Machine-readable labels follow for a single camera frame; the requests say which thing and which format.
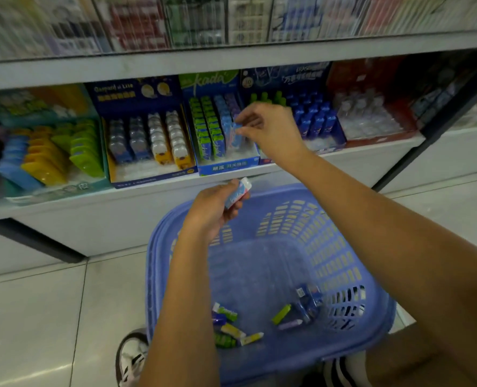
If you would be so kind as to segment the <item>rows of green blue packets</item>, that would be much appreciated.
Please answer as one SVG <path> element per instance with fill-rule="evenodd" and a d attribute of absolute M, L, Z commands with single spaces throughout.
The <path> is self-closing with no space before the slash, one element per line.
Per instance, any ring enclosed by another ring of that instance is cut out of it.
<path fill-rule="evenodd" d="M 197 149 L 202 160 L 215 161 L 238 154 L 246 143 L 235 122 L 241 106 L 234 92 L 191 97 L 188 101 Z"/>

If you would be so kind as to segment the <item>person's left hand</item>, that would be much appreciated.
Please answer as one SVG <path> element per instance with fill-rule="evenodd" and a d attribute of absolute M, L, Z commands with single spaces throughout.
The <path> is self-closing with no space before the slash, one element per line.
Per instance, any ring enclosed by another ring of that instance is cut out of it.
<path fill-rule="evenodd" d="M 206 246 L 215 239 L 221 228 L 237 217 L 244 201 L 250 198 L 250 192 L 244 195 L 230 209 L 225 209 L 227 198 L 219 198 L 215 187 L 202 190 L 193 201 L 184 219 L 181 238 L 202 241 Z"/>

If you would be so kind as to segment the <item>rows of clear round dispensers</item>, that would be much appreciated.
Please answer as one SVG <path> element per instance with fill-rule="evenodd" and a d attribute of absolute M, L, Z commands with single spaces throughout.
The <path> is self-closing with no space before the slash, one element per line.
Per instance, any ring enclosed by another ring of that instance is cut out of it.
<path fill-rule="evenodd" d="M 107 148 L 117 165 L 145 162 L 188 170 L 194 164 L 180 111 L 152 111 L 109 119 Z"/>

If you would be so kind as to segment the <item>lime green packet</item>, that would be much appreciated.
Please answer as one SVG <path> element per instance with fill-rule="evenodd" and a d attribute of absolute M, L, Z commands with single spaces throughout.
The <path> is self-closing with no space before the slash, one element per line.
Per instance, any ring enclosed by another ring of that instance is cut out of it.
<path fill-rule="evenodd" d="M 288 304 L 285 304 L 281 310 L 279 310 L 275 316 L 272 318 L 272 323 L 274 325 L 280 325 L 281 322 L 287 317 L 287 315 L 290 313 L 292 309 L 292 304 L 291 303 L 288 303 Z"/>

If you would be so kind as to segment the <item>black shelf frame bar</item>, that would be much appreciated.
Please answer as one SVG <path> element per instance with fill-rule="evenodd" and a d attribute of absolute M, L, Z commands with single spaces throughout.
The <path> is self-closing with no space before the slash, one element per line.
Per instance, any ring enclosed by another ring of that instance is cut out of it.
<path fill-rule="evenodd" d="M 409 150 L 383 177 L 377 181 L 372 190 L 380 192 L 397 175 L 437 142 L 461 116 L 465 115 L 477 103 L 477 73 L 462 89 L 421 129 L 424 141 Z"/>
<path fill-rule="evenodd" d="M 68 264 L 87 260 L 80 252 L 12 218 L 0 219 L 0 235 Z"/>

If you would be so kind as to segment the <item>light blue white packet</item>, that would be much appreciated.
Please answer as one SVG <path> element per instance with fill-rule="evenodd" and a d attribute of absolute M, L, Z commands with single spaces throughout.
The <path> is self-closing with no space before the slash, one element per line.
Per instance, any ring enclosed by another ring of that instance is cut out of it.
<path fill-rule="evenodd" d="M 238 187 L 236 190 L 229 195 L 225 201 L 225 209 L 230 209 L 234 204 L 239 201 L 244 195 L 246 195 L 252 187 L 252 184 L 248 177 L 243 177 L 240 179 Z"/>

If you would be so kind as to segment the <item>blue green-topped display box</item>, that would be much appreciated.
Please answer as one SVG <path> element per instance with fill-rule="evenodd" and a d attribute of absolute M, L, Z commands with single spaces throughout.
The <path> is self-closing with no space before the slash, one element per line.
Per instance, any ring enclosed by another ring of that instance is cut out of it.
<path fill-rule="evenodd" d="M 255 143 L 247 140 L 243 136 L 246 146 L 239 151 L 238 154 L 232 154 L 230 158 L 215 161 L 202 160 L 197 149 L 194 127 L 190 116 L 188 101 L 191 97 L 224 94 L 228 92 L 236 93 L 241 106 L 241 112 L 243 102 L 238 91 L 239 71 L 228 70 L 182 74 L 179 75 L 179 83 L 183 94 L 183 110 L 189 128 L 190 142 L 194 150 L 196 165 L 200 176 L 216 175 L 256 167 L 260 160 L 258 148 Z"/>

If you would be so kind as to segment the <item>person's left forearm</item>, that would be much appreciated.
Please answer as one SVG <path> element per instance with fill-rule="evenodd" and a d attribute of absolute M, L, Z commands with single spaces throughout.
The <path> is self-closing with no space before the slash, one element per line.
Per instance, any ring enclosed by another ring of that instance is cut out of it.
<path fill-rule="evenodd" d="M 183 224 L 139 387 L 221 385 L 208 273 L 216 229 L 216 224 Z"/>

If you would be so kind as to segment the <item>white metal shelf unit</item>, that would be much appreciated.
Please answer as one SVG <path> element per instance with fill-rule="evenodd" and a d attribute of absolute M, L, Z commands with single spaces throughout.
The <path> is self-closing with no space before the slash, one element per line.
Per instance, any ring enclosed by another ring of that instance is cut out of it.
<path fill-rule="evenodd" d="M 0 63 L 0 89 L 475 48 L 477 31 L 49 58 Z M 15 219 L 86 257 L 94 256 L 144 245 L 171 208 L 207 184 L 232 175 L 277 172 L 280 168 L 268 164 L 220 175 L 184 175 L 26 207 L 0 202 L 0 219 Z"/>

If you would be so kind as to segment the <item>blue plastic basket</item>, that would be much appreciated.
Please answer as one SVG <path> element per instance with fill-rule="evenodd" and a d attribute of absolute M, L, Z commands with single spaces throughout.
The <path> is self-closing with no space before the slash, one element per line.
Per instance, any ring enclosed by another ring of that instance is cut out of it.
<path fill-rule="evenodd" d="M 365 350 L 394 324 L 396 302 L 301 184 L 251 193 L 209 247 L 209 278 L 213 302 L 237 313 L 237 327 L 264 333 L 219 349 L 223 387 Z M 302 284 L 317 286 L 323 307 L 312 323 L 279 331 L 272 318 Z"/>

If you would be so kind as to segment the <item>teal display box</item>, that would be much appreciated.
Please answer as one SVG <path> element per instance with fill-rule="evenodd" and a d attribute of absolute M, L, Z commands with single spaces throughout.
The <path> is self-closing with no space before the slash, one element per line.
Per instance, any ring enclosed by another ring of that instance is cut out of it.
<path fill-rule="evenodd" d="M 73 121 L 78 118 L 96 117 L 100 121 L 106 157 L 106 143 L 100 117 L 83 84 L 63 84 L 46 87 L 0 90 L 0 125 L 5 132 L 5 141 L 11 128 L 56 124 Z M 2 178 L 3 190 L 0 199 L 16 206 L 34 205 L 78 195 L 92 194 L 110 189 L 109 184 L 92 190 L 76 191 L 74 188 L 53 188 L 52 191 L 36 194 L 21 193 Z"/>

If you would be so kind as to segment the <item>rows of clear bottles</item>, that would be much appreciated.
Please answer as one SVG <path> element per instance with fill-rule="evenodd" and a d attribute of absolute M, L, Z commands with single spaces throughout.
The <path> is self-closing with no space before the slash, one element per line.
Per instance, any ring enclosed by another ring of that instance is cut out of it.
<path fill-rule="evenodd" d="M 337 91 L 334 109 L 347 142 L 386 138 L 404 131 L 385 107 L 385 96 L 374 88 Z"/>

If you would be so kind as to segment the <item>white neighbouring shelf unit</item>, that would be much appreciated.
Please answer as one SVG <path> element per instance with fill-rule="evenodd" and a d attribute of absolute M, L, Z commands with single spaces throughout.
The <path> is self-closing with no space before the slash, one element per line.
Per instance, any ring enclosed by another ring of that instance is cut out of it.
<path fill-rule="evenodd" d="M 477 173 L 477 103 L 382 189 L 383 193 Z"/>

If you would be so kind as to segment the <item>green white packet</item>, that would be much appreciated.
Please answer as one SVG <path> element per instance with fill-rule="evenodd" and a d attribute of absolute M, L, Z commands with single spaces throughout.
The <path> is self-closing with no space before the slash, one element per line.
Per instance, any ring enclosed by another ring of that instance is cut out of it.
<path fill-rule="evenodd" d="M 212 306 L 212 311 L 217 313 L 226 314 L 228 322 L 233 323 L 238 319 L 238 312 L 234 309 L 221 305 L 218 302 L 215 302 Z"/>

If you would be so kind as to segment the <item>red display box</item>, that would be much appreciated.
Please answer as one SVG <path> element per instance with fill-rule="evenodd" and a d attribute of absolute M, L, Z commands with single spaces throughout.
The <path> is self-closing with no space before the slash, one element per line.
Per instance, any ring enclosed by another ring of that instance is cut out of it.
<path fill-rule="evenodd" d="M 386 109 L 404 128 L 403 132 L 386 138 L 346 141 L 346 148 L 406 140 L 418 133 L 416 122 L 406 101 L 397 98 L 392 89 L 397 70 L 405 58 L 405 56 L 374 57 L 332 63 L 326 82 L 328 93 L 332 95 L 332 104 L 337 91 L 349 92 L 353 89 L 366 91 L 369 88 L 374 88 L 385 96 Z"/>

